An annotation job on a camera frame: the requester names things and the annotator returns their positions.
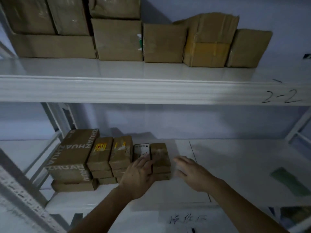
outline lower shelf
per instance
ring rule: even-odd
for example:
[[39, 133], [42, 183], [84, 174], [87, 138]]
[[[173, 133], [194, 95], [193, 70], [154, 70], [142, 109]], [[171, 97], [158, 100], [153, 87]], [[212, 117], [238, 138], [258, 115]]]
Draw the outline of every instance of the lower shelf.
[[[258, 207], [288, 207], [311, 204], [311, 196], [297, 197], [282, 183], [270, 177], [279, 167], [311, 190], [311, 161], [291, 148], [284, 140], [147, 140], [134, 143], [165, 142], [172, 161], [184, 155], [196, 160], [215, 176], [224, 179], [237, 192]], [[175, 171], [172, 161], [172, 173]], [[93, 192], [56, 194], [46, 206], [50, 213], [89, 212], [116, 187], [101, 185]], [[159, 210], [198, 208], [217, 203], [205, 193], [195, 192], [181, 179], [157, 181], [140, 199], [130, 203], [128, 210]]]

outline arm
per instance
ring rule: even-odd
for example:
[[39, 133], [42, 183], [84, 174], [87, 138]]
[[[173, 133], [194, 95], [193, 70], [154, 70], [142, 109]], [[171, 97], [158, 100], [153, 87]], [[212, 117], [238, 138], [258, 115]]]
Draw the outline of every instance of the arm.
[[240, 233], [288, 233], [273, 219], [240, 196], [225, 181], [216, 178], [192, 159], [179, 156], [175, 157], [174, 161], [184, 170], [184, 172], [177, 170], [177, 175], [194, 190], [209, 193]]
[[107, 197], [100, 202], [74, 229], [69, 233], [106, 233], [126, 205], [134, 199], [142, 197], [154, 182], [146, 170], [152, 161], [141, 157], [133, 162], [125, 171], [122, 180]]

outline small cardboard box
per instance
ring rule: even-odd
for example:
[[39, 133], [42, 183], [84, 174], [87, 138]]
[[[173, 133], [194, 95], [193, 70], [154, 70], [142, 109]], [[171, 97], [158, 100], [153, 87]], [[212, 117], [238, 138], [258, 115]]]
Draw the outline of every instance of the small cardboard box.
[[111, 170], [109, 159], [113, 140], [113, 137], [100, 137], [95, 140], [87, 161], [87, 166], [91, 171]]
[[127, 168], [121, 168], [121, 169], [116, 169], [112, 170], [112, 174], [114, 177], [122, 177], [123, 174], [125, 173]]
[[69, 131], [45, 166], [53, 179], [63, 183], [90, 181], [86, 161], [98, 136], [98, 129]]
[[140, 19], [140, 0], [89, 0], [90, 14], [98, 19]]
[[226, 65], [228, 67], [256, 68], [271, 37], [271, 31], [236, 30]]
[[127, 168], [133, 161], [133, 141], [131, 136], [116, 137], [112, 145], [109, 164], [113, 170]]
[[91, 19], [101, 61], [142, 61], [140, 20]]
[[90, 35], [82, 0], [47, 1], [59, 35]]
[[92, 171], [92, 176], [94, 178], [109, 178], [109, 177], [114, 177], [112, 175], [111, 170], [99, 170], [99, 171]]
[[153, 143], [151, 148], [151, 160], [154, 160], [153, 173], [171, 172], [171, 162], [165, 143]]
[[224, 67], [238, 23], [238, 16], [223, 13], [175, 22], [189, 28], [183, 62], [190, 67]]
[[55, 35], [45, 0], [0, 0], [13, 32]]
[[144, 61], [182, 63], [187, 27], [174, 24], [144, 23]]
[[[149, 160], [151, 159], [149, 143], [134, 145], [133, 162], [139, 159], [141, 156], [149, 156]], [[152, 171], [150, 167], [150, 169], [147, 171], [147, 174], [151, 173]]]
[[108, 184], [116, 184], [117, 183], [117, 179], [115, 177], [99, 178], [98, 181], [99, 181], [99, 184], [101, 184], [101, 185], [108, 185]]
[[98, 181], [97, 179], [93, 179], [82, 183], [64, 184], [60, 181], [53, 180], [51, 186], [55, 192], [94, 191], [98, 187]]
[[96, 58], [92, 37], [16, 34], [10, 40], [19, 57]]
[[171, 173], [155, 173], [153, 174], [156, 181], [163, 181], [163, 180], [169, 180], [171, 179]]

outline brown cardboard box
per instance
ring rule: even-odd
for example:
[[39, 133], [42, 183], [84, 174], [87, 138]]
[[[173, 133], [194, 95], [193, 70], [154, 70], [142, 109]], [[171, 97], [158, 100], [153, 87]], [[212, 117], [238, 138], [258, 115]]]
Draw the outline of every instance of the brown cardboard box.
[[91, 19], [102, 61], [142, 61], [140, 20]]
[[113, 140], [113, 137], [100, 137], [96, 139], [87, 161], [87, 166], [91, 171], [111, 170], [109, 159]]
[[223, 13], [175, 22], [189, 28], [183, 62], [190, 67], [224, 67], [238, 23], [238, 16]]
[[19, 57], [96, 58], [92, 37], [16, 34], [10, 40]]
[[55, 35], [45, 0], [0, 0], [15, 33]]
[[98, 136], [98, 129], [69, 131], [45, 166], [53, 179], [63, 183], [90, 181], [86, 161]]
[[257, 67], [271, 37], [271, 31], [236, 30], [226, 65], [228, 67]]
[[113, 170], [127, 168], [133, 161], [131, 136], [116, 137], [112, 146], [109, 164]]
[[117, 183], [117, 179], [115, 177], [99, 178], [98, 181], [99, 181], [99, 184], [101, 184], [101, 185], [108, 185], [108, 184], [116, 184]]
[[150, 145], [153, 173], [171, 172], [171, 162], [165, 143], [153, 143]]
[[140, 0], [89, 0], [93, 18], [140, 19]]
[[[139, 159], [141, 156], [146, 156], [149, 160], [151, 160], [149, 143], [134, 145], [133, 162]], [[147, 174], [151, 173], [152, 170], [150, 167], [150, 169], [147, 171]]]
[[171, 179], [171, 173], [155, 173], [153, 174], [156, 181], [169, 180]]
[[112, 170], [112, 174], [114, 177], [122, 177], [127, 168], [115, 169]]
[[98, 187], [98, 181], [93, 179], [82, 183], [64, 184], [53, 180], [51, 186], [55, 192], [94, 191]]
[[182, 63], [187, 27], [174, 24], [144, 23], [144, 61]]
[[47, 0], [58, 34], [89, 36], [82, 0]]
[[92, 176], [94, 178], [108, 178], [108, 177], [114, 177], [112, 175], [111, 170], [99, 170], [99, 171], [92, 171]]

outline white shelf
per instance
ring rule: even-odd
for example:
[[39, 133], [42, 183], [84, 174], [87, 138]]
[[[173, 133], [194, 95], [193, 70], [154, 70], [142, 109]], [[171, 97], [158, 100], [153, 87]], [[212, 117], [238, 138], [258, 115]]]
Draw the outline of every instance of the white shelf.
[[[309, 70], [303, 68], [189, 68], [92, 59], [0, 61], [0, 101], [309, 106], [310, 89]], [[273, 92], [270, 99], [267, 91]]]
[[[295, 197], [287, 187], [269, 176], [275, 169], [284, 167], [311, 189], [311, 162], [284, 140], [134, 140], [135, 144], [145, 142], [165, 142], [171, 160], [177, 155], [196, 159], [258, 207], [311, 204], [311, 196]], [[46, 209], [54, 214], [89, 212], [116, 186], [101, 185], [91, 192], [58, 193]], [[125, 211], [202, 208], [216, 204], [210, 202], [208, 195], [193, 191], [181, 179], [173, 177], [153, 184]]]

